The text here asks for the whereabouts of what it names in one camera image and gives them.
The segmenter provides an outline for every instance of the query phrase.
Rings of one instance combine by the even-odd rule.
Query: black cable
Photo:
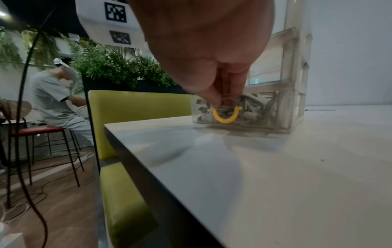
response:
[[[31,60],[31,56],[33,55],[34,52],[34,47],[37,44],[38,38],[40,37],[40,34],[42,34],[43,29],[49,20],[49,18],[53,15],[53,13],[56,12],[58,9],[58,6],[54,7],[53,10],[49,13],[49,15],[45,18],[44,22],[42,23],[40,29],[37,32],[36,37],[34,38],[33,44],[31,45],[31,48],[29,50],[29,54],[27,55],[26,58],[26,63],[23,68],[23,73],[22,73],[22,80],[20,82],[20,87],[19,87],[19,96],[18,96],[18,108],[16,111],[16,132],[19,131],[19,123],[20,123],[20,114],[22,110],[22,100],[23,100],[23,92],[25,89],[25,83],[26,83],[26,76],[27,76],[27,69],[29,68],[29,63]],[[30,207],[34,210],[34,212],[37,214],[38,218],[41,220],[42,225],[44,226],[44,231],[45,231],[45,236],[44,236],[44,242],[42,244],[42,248],[45,248],[46,242],[48,241],[48,225],[46,224],[46,221],[42,214],[38,211],[38,209],[35,207],[34,202],[30,198],[29,192],[26,188],[25,181],[22,176],[22,169],[20,165],[20,160],[19,160],[19,136],[15,137],[15,157],[16,157],[16,167],[18,170],[18,177],[20,181],[21,188],[24,192],[24,195],[26,196],[27,202],[30,204]]]
[[[94,152],[91,152],[90,154],[87,155],[86,161],[84,161],[81,165],[79,165],[79,166],[75,169],[76,171],[77,171],[82,165],[84,165],[85,163],[87,163],[87,161],[90,159],[90,155],[91,155],[91,154],[94,154]],[[72,172],[72,173],[69,173],[69,174],[67,174],[67,175],[65,175],[65,176],[62,176],[62,177],[59,177],[59,178],[50,180],[50,181],[46,182],[45,184],[43,184],[43,185],[41,186],[41,192],[37,192],[37,193],[30,194],[30,195],[29,195],[30,197],[35,196],[35,197],[31,198],[31,200],[34,200],[34,199],[38,198],[40,195],[44,195],[44,197],[43,197],[41,200],[39,200],[38,202],[36,202],[34,205],[37,205],[38,203],[42,202],[42,201],[45,200],[46,197],[48,196],[48,194],[44,192],[44,187],[45,187],[46,185],[48,185],[49,183],[54,182],[54,181],[56,181],[56,180],[59,180],[59,179],[65,178],[65,177],[67,177],[67,176],[73,175],[73,174],[74,174],[74,173]],[[11,205],[17,203],[19,200],[21,200],[21,199],[23,199],[23,198],[27,198],[27,197],[24,196],[24,197],[20,197],[20,198],[14,200],[14,201],[11,203]],[[15,218],[17,218],[19,215],[23,214],[24,212],[25,212],[25,211],[21,211],[20,213],[16,214],[15,216],[13,216],[12,218],[10,218],[10,219],[7,220],[7,221],[12,221],[12,220],[14,220]]]

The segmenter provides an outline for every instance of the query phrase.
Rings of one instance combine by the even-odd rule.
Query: red stool seat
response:
[[[36,135],[36,134],[47,134],[47,133],[55,133],[61,132],[65,130],[62,127],[29,127],[23,128],[18,132],[12,132],[12,136],[26,136],[26,135]]]

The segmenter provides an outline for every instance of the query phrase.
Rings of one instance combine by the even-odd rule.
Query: planter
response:
[[[180,86],[173,87],[159,87],[154,83],[147,81],[139,81],[135,89],[132,89],[127,84],[114,84],[105,79],[93,80],[91,78],[83,77],[83,87],[87,98],[87,93],[90,90],[116,90],[116,91],[132,91],[132,92],[153,92],[153,93],[172,93],[172,94],[188,94]]]

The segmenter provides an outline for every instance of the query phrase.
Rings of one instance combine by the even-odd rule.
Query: bar stool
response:
[[[4,114],[5,118],[7,119],[8,123],[11,124],[11,120],[16,119],[16,106],[17,102],[16,101],[10,101],[6,99],[0,99],[0,111]],[[31,111],[31,104],[29,102],[23,101],[22,102],[22,111],[20,117],[23,118],[24,120],[24,128],[20,129],[18,132],[12,131],[11,130],[11,125],[9,125],[8,129],[8,169],[7,169],[7,208],[10,208],[10,198],[11,198],[11,139],[16,138],[16,137],[25,137],[26,141],[26,153],[27,153],[27,164],[28,164],[28,173],[29,173],[29,180],[30,180],[30,185],[32,185],[32,179],[31,179],[31,164],[30,164],[30,154],[29,154],[29,136],[34,136],[37,134],[50,134],[50,133],[56,133],[56,132],[61,132],[65,145],[67,147],[68,151],[68,156],[71,161],[72,165],[72,170],[75,175],[75,180],[80,187],[79,180],[78,180],[78,175],[76,173],[76,168],[72,159],[72,153],[68,145],[68,140],[67,136],[65,135],[65,128],[62,127],[27,127],[26,120],[24,119],[25,116],[27,116],[30,111]]]

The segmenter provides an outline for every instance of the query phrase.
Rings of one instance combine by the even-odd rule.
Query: white cap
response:
[[[55,64],[55,65],[58,65],[58,64],[61,64],[61,65],[64,65],[65,67],[70,67],[69,65],[67,65],[66,63],[64,63],[61,59],[59,59],[59,58],[55,58],[54,60],[53,60],[53,63]]]

